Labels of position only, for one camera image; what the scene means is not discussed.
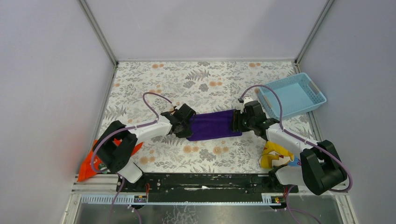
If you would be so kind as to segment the purple towel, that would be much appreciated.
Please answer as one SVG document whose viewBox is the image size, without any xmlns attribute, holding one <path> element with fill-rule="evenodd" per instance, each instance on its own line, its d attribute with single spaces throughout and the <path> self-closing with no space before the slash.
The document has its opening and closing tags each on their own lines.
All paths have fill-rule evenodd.
<svg viewBox="0 0 396 224">
<path fill-rule="evenodd" d="M 234 111 L 233 109 L 193 116 L 190 119 L 192 136 L 187 140 L 202 141 L 241 136 L 242 132 L 234 132 L 232 129 Z"/>
</svg>

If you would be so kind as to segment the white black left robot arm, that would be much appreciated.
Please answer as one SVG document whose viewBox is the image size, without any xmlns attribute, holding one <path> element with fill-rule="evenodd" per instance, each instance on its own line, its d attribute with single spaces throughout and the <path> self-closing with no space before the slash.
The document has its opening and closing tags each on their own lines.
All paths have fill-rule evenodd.
<svg viewBox="0 0 396 224">
<path fill-rule="evenodd" d="M 97 156 L 111 173 L 117 173 L 130 183 L 137 182 L 143 171 L 130 158 L 136 145 L 158 136 L 192 136 L 191 121 L 196 112 L 187 104 L 173 112 L 156 113 L 156 119 L 135 126 L 112 122 L 92 149 L 92 160 Z"/>
</svg>

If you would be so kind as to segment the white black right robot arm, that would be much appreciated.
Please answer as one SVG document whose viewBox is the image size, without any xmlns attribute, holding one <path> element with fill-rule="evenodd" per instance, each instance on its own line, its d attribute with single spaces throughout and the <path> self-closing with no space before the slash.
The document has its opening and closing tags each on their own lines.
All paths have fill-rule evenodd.
<svg viewBox="0 0 396 224">
<path fill-rule="evenodd" d="M 300 160 L 299 167 L 279 165 L 269 171 L 269 176 L 278 185 L 306 186 L 313 194 L 321 195 L 347 180 L 346 169 L 341 166 L 337 150 L 330 141 L 311 142 L 284 128 L 279 120 L 266 116 L 257 100 L 240 98 L 239 102 L 243 108 L 233 113 L 233 131 L 253 131 L 256 136 L 278 144 Z"/>
</svg>

